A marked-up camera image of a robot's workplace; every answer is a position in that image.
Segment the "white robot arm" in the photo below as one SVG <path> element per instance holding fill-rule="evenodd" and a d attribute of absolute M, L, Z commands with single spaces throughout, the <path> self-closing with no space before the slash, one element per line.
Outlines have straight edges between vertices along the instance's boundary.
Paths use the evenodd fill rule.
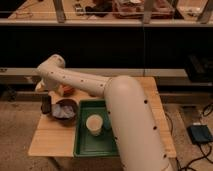
<path fill-rule="evenodd" d="M 38 65 L 46 90 L 70 85 L 105 100 L 124 171 L 173 171 L 144 88 L 131 76 L 75 72 L 53 55 Z"/>

